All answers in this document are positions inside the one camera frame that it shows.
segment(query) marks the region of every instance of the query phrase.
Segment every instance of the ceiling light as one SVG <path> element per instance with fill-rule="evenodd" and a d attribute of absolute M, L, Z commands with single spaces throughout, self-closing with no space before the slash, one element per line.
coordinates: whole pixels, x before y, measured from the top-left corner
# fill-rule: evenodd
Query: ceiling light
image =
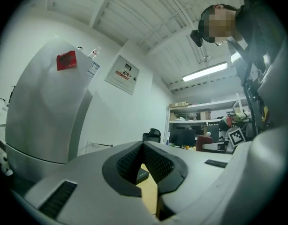
<path fill-rule="evenodd" d="M 219 72 L 219 71 L 224 70 L 224 69 L 227 69 L 227 62 L 222 62 L 222 63 L 216 64 L 214 66 L 204 68 L 202 70 L 191 73 L 189 75 L 185 75 L 182 78 L 185 82 L 187 82 L 187 81 L 190 81 L 192 79 L 202 77 L 202 76 L 205 76 L 205 75 L 208 75 L 211 73 L 216 73 L 216 72 Z"/>

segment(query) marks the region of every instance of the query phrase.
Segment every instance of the red label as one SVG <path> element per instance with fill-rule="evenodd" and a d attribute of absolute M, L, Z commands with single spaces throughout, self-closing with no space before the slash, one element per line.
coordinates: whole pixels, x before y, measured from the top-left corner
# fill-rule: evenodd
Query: red label
<path fill-rule="evenodd" d="M 118 71 L 116 72 L 116 74 L 120 75 L 121 77 L 125 78 L 126 80 L 129 80 L 128 77 L 124 76 L 123 74 L 119 73 Z"/>
<path fill-rule="evenodd" d="M 75 51 L 70 51 L 56 57 L 56 67 L 58 71 L 71 68 L 77 65 Z"/>

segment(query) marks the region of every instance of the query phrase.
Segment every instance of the storage box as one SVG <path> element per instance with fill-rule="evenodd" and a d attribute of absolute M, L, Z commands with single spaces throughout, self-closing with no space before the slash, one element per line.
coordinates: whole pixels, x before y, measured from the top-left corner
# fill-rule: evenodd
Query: storage box
<path fill-rule="evenodd" d="M 210 119 L 211 119 L 211 112 L 210 111 L 200 113 L 200 120 L 210 120 Z"/>
<path fill-rule="evenodd" d="M 176 118 L 177 117 L 175 116 L 175 114 L 173 112 L 171 112 L 169 121 L 175 121 Z"/>
<path fill-rule="evenodd" d="M 235 108 L 235 113 L 240 113 L 241 112 L 241 109 L 239 107 L 236 107 Z"/>
<path fill-rule="evenodd" d="M 184 106 L 189 106 L 189 103 L 188 102 L 180 102 L 180 103 L 171 103 L 171 104 L 169 104 L 170 108 L 173 108 L 173 107 L 184 107 Z"/>

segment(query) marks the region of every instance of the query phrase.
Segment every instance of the office chair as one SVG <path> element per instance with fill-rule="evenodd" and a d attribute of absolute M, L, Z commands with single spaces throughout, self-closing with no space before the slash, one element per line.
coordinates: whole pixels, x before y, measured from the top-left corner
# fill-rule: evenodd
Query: office chair
<path fill-rule="evenodd" d="M 161 132 L 155 128 L 150 128 L 149 133 L 143 133 L 143 142 L 144 141 L 151 141 L 151 142 L 161 142 Z"/>

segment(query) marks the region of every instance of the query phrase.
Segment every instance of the black device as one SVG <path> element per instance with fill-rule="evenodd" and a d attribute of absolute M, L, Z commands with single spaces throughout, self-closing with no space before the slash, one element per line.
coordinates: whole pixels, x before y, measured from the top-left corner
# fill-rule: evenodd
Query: black device
<path fill-rule="evenodd" d="M 211 133 L 214 143 L 219 141 L 219 125 L 208 125 L 206 126 L 206 131 Z"/>
<path fill-rule="evenodd" d="M 145 181 L 146 179 L 148 179 L 148 177 L 149 177 L 149 172 L 140 168 L 138 175 L 136 177 L 136 185 L 139 184 L 140 182 Z"/>
<path fill-rule="evenodd" d="M 170 131 L 169 142 L 177 146 L 195 146 L 195 130 L 172 129 Z"/>

